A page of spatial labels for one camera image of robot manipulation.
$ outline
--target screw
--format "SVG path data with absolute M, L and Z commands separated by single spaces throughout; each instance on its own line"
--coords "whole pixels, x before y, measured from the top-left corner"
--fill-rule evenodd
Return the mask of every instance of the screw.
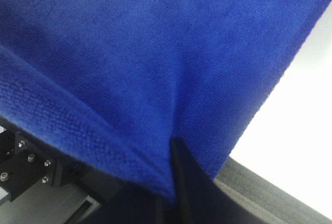
M 43 184 L 45 184 L 45 183 L 47 183 L 48 182 L 48 177 L 47 176 L 44 176 L 43 178 L 42 178 L 42 180 L 41 180 L 41 182 L 43 183 Z
M 27 157 L 27 161 L 32 163 L 33 161 L 35 161 L 35 155 L 34 154 L 30 154 L 28 157 Z
M 23 140 L 21 140 L 19 142 L 19 148 L 23 148 L 25 146 L 25 142 Z
M 7 181 L 9 178 L 9 175 L 7 172 L 2 172 L 0 175 L 0 181 Z
M 50 166 L 52 163 L 51 163 L 51 161 L 50 160 L 46 160 L 45 161 L 45 163 L 44 163 L 44 165 L 45 165 L 45 167 L 48 167 L 48 166 Z

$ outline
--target blue towel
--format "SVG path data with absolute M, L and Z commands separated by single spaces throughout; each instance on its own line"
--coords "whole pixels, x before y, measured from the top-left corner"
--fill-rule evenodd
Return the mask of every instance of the blue towel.
M 169 138 L 215 176 L 330 1 L 0 0 L 0 115 L 172 202 Z

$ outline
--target blue microfiber cloth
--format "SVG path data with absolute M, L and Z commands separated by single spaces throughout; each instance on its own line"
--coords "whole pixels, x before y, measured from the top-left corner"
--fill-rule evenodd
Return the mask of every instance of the blue microfiber cloth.
M 215 176 L 330 1 L 0 0 L 0 115 L 172 202 L 169 138 Z

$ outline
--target white wall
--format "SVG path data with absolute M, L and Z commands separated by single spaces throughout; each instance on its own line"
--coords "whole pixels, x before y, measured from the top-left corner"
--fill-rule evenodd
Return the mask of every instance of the white wall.
M 231 157 L 332 219 L 332 4 Z

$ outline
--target hex bolt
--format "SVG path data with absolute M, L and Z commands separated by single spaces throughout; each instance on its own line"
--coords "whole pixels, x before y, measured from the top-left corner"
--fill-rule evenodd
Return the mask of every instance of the hex bolt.
M 45 165 L 45 167 L 48 167 L 48 166 L 50 166 L 52 163 L 51 163 L 51 161 L 50 160 L 46 160 L 45 161 L 45 163 L 44 163 L 44 165 Z
M 25 142 L 23 140 L 21 140 L 19 142 L 19 148 L 23 148 L 25 146 Z
M 32 163 L 33 161 L 35 161 L 35 155 L 34 154 L 30 154 L 28 157 L 27 157 L 27 161 L 29 163 Z
M 42 178 L 42 180 L 41 180 L 41 182 L 43 183 L 43 184 L 45 184 L 45 183 L 47 183 L 48 182 L 48 177 L 47 176 L 44 176 L 43 178 Z
M 7 172 L 2 172 L 0 175 L 0 181 L 7 181 L 9 178 L 9 175 Z

